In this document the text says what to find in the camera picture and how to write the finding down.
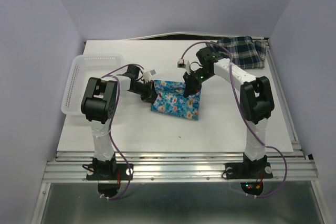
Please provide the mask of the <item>blue floral skirt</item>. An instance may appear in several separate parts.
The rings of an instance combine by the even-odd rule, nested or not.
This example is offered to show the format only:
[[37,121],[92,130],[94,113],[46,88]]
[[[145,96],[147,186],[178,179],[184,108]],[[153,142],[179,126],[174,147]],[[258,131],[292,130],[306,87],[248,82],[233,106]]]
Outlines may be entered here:
[[154,80],[153,84],[157,98],[151,105],[151,111],[188,120],[198,120],[200,91],[185,98],[184,82]]

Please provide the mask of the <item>navy plaid skirt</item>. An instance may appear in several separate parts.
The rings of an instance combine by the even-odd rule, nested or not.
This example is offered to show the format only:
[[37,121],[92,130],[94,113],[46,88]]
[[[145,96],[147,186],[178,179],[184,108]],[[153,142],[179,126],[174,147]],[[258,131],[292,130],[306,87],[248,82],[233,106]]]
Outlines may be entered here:
[[[266,44],[260,40],[253,41],[250,36],[223,37],[216,43],[226,48],[233,56],[233,63],[242,69],[265,67]],[[230,58],[229,54],[218,45],[206,44],[216,56]]]

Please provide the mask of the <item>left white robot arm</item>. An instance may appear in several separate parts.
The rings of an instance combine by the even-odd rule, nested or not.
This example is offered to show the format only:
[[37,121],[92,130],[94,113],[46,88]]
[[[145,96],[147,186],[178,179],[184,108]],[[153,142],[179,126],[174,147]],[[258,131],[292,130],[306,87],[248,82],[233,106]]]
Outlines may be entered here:
[[117,70],[102,78],[88,80],[81,112],[91,126],[94,155],[91,164],[84,164],[87,180],[132,179],[133,165],[128,161],[118,164],[116,153],[121,153],[111,140],[111,124],[114,118],[121,91],[138,94],[143,102],[153,103],[157,98],[151,77],[155,70],[144,71],[140,65],[128,64],[126,72],[115,76]]

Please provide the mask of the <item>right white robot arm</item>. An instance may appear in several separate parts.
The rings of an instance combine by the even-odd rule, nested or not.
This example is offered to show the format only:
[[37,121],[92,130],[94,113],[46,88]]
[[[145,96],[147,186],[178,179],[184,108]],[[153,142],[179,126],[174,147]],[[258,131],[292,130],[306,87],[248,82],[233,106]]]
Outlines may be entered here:
[[272,178],[270,163],[266,155],[266,126],[275,103],[270,81],[267,77],[255,77],[233,63],[230,54],[220,55],[211,52],[208,47],[196,54],[200,68],[191,69],[191,63],[180,58],[179,68],[186,71],[184,96],[196,94],[203,82],[213,76],[226,80],[232,88],[239,113],[247,127],[246,147],[242,162],[226,163],[222,177],[224,179]]

